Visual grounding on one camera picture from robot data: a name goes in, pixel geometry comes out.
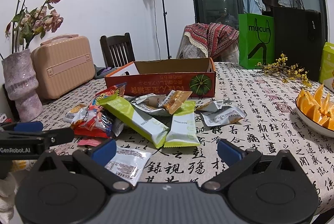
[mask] table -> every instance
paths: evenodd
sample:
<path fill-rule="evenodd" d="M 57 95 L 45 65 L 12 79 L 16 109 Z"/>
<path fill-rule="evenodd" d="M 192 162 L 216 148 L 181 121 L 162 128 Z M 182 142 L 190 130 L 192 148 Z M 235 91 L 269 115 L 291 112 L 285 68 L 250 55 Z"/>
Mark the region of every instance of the table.
<path fill-rule="evenodd" d="M 217 142 L 225 138 L 236 146 L 255 148 L 266 155 L 276 155 L 288 149 L 314 184 L 319 195 L 317 214 L 334 206 L 331 199 L 334 181 L 334 139 L 311 131 L 295 111 L 298 83 L 284 84 L 263 76 L 255 70 L 246 70 L 235 63 L 215 63 L 216 99 L 231 99 L 247 113 L 244 120 L 233 125 L 207 127 L 196 114 L 196 130 L 201 143 L 199 147 L 155 149 L 153 144 L 130 128 L 125 128 L 116 143 L 120 147 L 136 148 L 151 152 L 140 177 L 142 182 L 187 182 L 201 185 L 222 172 L 228 166 L 217 155 Z M 79 104 L 89 103 L 94 95 L 105 89 L 104 80 L 92 80 L 66 94 L 62 98 L 44 105 L 42 114 L 36 119 L 44 129 L 69 126 L 62 118 L 66 110 Z M 197 105 L 211 99 L 198 98 Z M 61 155 L 71 154 L 82 137 L 56 147 Z"/>

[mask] red patterned fabric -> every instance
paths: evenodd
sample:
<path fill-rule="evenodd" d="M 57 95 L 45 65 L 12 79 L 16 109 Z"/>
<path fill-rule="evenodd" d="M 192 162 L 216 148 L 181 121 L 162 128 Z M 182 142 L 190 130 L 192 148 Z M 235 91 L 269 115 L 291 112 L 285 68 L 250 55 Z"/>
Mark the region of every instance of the red patterned fabric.
<path fill-rule="evenodd" d="M 239 31 L 225 24 L 194 23 L 185 27 L 190 33 L 190 42 L 196 41 L 207 49 L 208 57 L 218 57 L 228 46 L 238 40 Z"/>

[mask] pink textured vase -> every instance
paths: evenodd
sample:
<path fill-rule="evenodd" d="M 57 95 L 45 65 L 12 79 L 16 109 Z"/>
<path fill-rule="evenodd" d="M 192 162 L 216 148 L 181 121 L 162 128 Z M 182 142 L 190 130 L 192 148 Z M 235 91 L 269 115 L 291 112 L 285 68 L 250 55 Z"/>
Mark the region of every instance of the pink textured vase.
<path fill-rule="evenodd" d="M 21 121 L 37 118 L 43 107 L 35 91 L 38 81 L 32 67 L 30 50 L 9 55 L 2 61 L 2 68 L 8 97 L 15 101 Z"/>

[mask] white bowl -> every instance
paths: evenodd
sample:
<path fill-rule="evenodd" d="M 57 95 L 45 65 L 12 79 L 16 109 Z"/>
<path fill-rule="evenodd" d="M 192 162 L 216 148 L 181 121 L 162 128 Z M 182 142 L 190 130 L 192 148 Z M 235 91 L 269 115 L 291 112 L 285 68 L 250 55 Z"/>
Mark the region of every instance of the white bowl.
<path fill-rule="evenodd" d="M 296 104 L 296 110 L 298 115 L 301 117 L 301 119 L 307 124 L 308 127 L 310 127 L 313 131 L 327 136 L 327 137 L 334 137 L 334 131 L 329 130 L 326 127 L 321 126 L 320 124 L 314 122 L 313 120 L 310 120 L 297 106 L 297 98 L 295 99 Z"/>

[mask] yellow flower sprig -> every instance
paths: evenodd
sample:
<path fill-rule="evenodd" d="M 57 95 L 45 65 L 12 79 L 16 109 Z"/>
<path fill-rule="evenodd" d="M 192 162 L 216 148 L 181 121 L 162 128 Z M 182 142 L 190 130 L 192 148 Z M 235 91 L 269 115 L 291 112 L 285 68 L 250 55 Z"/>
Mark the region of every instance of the yellow flower sprig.
<path fill-rule="evenodd" d="M 260 67 L 262 73 L 279 77 L 283 83 L 298 79 L 306 88 L 312 87 L 311 82 L 307 78 L 307 71 L 304 72 L 304 68 L 299 68 L 298 64 L 289 67 L 286 65 L 286 61 L 288 61 L 288 58 L 282 53 L 281 57 L 276 59 L 276 62 L 268 65 L 262 65 L 259 62 L 257 66 Z"/>

